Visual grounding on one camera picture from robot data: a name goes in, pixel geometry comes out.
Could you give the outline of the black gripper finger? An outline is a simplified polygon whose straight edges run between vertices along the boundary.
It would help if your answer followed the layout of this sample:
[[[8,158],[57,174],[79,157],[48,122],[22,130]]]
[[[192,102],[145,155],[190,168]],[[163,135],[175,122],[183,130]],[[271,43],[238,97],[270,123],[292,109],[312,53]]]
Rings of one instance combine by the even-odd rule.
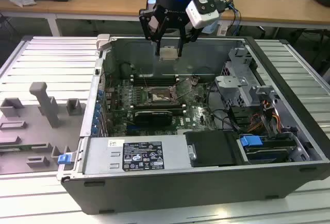
[[[202,32],[202,29],[196,29],[194,27],[191,28],[190,32],[188,32],[188,35],[186,35],[186,29],[183,23],[178,23],[177,28],[179,30],[179,41],[178,41],[178,47],[177,47],[177,55],[179,57],[182,56],[183,51],[183,45],[189,42],[195,42],[199,35]]]
[[[166,9],[162,6],[155,6],[153,9],[140,9],[139,21],[147,40],[156,43],[155,55],[160,55],[160,44],[163,35],[169,28],[170,18]]]

